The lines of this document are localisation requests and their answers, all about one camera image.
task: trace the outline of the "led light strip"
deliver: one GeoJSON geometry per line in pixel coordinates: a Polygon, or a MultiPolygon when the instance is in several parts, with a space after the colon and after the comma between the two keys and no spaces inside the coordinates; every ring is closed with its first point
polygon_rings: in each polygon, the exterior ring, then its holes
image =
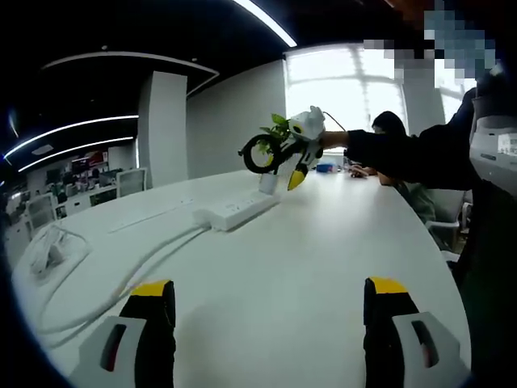
{"type": "Polygon", "coordinates": [[[86,148],[86,147],[98,146],[99,144],[113,143],[113,142],[116,142],[116,141],[124,141],[124,140],[132,140],[133,138],[134,137],[130,136],[130,137],[120,137],[118,139],[97,141],[96,143],[80,145],[79,147],[70,148],[69,150],[64,150],[64,151],[56,152],[55,154],[52,154],[52,155],[49,155],[49,156],[45,156],[44,158],[36,160],[35,162],[32,162],[31,164],[27,164],[25,167],[20,168],[18,170],[18,172],[22,172],[23,170],[26,170],[26,169],[28,169],[28,168],[30,168],[32,166],[35,166],[38,163],[41,163],[41,162],[43,162],[45,160],[48,160],[50,158],[54,158],[55,156],[58,156],[58,155],[66,154],[67,152],[70,152],[70,151],[80,150],[81,148],[86,148]]]}
{"type": "Polygon", "coordinates": [[[262,23],[266,24],[276,35],[278,35],[289,47],[296,47],[294,39],[275,21],[250,0],[233,0],[239,6],[249,11],[262,23]]]}
{"type": "Polygon", "coordinates": [[[4,159],[8,158],[13,153],[15,153],[19,149],[23,148],[27,144],[31,144],[33,141],[39,140],[42,137],[45,137],[45,136],[48,136],[48,135],[52,135],[53,133],[60,132],[60,131],[63,131],[65,129],[69,129],[69,128],[73,128],[73,127],[78,127],[80,125],[87,125],[87,124],[93,124],[93,123],[102,123],[103,121],[127,120],[127,119],[137,119],[137,118],[138,118],[138,115],[133,115],[133,116],[117,116],[117,117],[104,117],[103,119],[88,120],[88,121],[82,121],[80,123],[65,125],[64,127],[56,128],[56,129],[53,129],[52,131],[41,133],[40,135],[38,135],[36,137],[33,137],[33,138],[31,138],[31,139],[29,139],[27,141],[24,141],[23,143],[18,144],[15,148],[13,148],[9,152],[7,152],[5,155],[3,155],[3,158],[4,159]]]}

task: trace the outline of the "ceiling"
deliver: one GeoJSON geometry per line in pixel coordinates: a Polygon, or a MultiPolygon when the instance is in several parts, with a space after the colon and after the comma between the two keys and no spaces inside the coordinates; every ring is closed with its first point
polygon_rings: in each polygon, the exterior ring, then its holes
{"type": "MultiPolygon", "coordinates": [[[[298,43],[395,40],[400,48],[422,40],[383,0],[254,0],[298,43]]],[[[9,2],[2,10],[4,58],[0,75],[0,152],[63,125],[138,114],[142,83],[154,70],[187,75],[189,91],[212,75],[149,58],[94,57],[47,64],[84,53],[135,52],[193,61],[220,73],[205,87],[283,57],[289,47],[231,0],[90,0],[9,2]],[[11,129],[13,123],[19,135],[11,129]]],[[[51,153],[116,137],[136,136],[137,121],[89,124],[65,130],[0,162],[0,180],[51,153]]]]}

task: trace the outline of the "white power strip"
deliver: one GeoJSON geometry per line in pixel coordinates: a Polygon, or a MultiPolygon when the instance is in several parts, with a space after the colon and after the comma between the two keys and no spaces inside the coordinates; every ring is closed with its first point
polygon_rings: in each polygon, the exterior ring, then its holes
{"type": "Polygon", "coordinates": [[[205,209],[194,211],[195,222],[210,224],[215,230],[230,230],[248,221],[257,214],[268,210],[280,201],[277,195],[263,192],[248,192],[233,200],[226,200],[205,209]]]}

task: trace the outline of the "white chair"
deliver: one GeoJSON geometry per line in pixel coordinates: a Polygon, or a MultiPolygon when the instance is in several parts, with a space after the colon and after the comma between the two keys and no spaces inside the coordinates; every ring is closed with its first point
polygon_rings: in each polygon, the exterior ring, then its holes
{"type": "Polygon", "coordinates": [[[449,248],[454,249],[460,228],[458,217],[464,203],[465,192],[457,190],[431,190],[435,201],[436,221],[426,222],[426,228],[437,235],[449,248]]]}
{"type": "Polygon", "coordinates": [[[27,203],[27,215],[31,226],[32,237],[37,230],[57,220],[54,209],[54,197],[52,193],[37,196],[27,203]]]}
{"type": "Polygon", "coordinates": [[[147,169],[137,168],[134,170],[119,172],[116,175],[116,197],[129,196],[135,192],[147,190],[147,169]]]}

